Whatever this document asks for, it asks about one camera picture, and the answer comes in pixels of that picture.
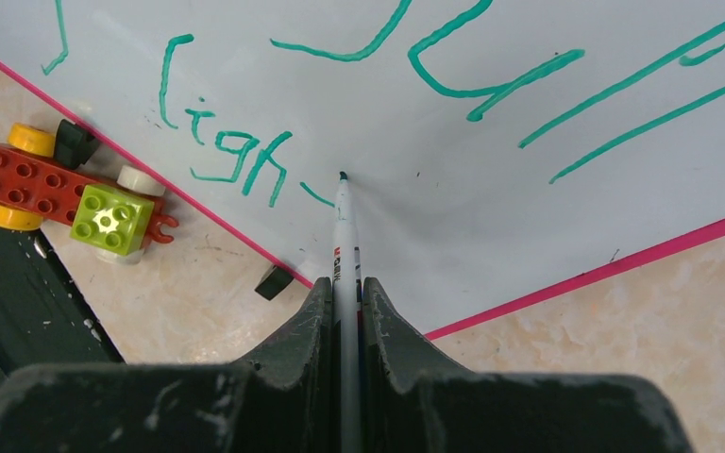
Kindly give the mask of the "pink-framed whiteboard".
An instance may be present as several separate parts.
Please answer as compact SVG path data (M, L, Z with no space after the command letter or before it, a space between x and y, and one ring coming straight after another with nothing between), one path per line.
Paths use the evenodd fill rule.
M0 70L431 338L725 236L725 1L0 1Z

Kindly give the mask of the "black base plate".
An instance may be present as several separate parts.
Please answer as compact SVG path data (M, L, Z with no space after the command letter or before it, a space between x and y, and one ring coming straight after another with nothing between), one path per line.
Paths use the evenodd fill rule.
M0 385L32 364L122 359L43 233L0 228Z

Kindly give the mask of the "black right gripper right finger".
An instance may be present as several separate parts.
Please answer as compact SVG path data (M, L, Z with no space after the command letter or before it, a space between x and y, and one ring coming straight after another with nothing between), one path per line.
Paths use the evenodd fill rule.
M443 353L396 310L380 281L362 286L363 433L370 452L445 452L432 400L437 384L470 370Z

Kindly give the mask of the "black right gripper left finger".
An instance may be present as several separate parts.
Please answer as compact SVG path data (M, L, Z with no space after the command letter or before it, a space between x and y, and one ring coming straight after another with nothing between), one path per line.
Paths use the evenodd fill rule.
M331 283L318 278L287 322L241 358L248 374L232 452L331 452Z

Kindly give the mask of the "red yellow toy brick car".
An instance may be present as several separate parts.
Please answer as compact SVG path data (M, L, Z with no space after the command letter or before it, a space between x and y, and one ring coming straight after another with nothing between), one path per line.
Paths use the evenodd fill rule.
M0 143L1 228L66 225L101 260L123 265L138 263L152 243L173 241L164 230L179 221L165 211L163 184L131 165L115 179L67 169L53 159L55 135L16 123Z

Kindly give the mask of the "black whiteboard foot clip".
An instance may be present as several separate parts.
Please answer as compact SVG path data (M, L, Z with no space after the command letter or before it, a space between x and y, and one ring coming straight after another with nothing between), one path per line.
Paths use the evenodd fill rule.
M271 301L284 291L294 280L291 273L278 265L272 265L262 275L260 281L254 287L254 292Z
M100 144L86 128L62 119L55 135L53 159L67 169L76 170L90 160Z

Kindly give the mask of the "green white marker pen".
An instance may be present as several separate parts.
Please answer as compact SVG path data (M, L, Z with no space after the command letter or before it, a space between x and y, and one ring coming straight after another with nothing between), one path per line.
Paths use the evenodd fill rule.
M342 452L360 452L363 447L355 258L357 245L349 177L342 171L335 201L332 274L334 318L339 338L339 430Z

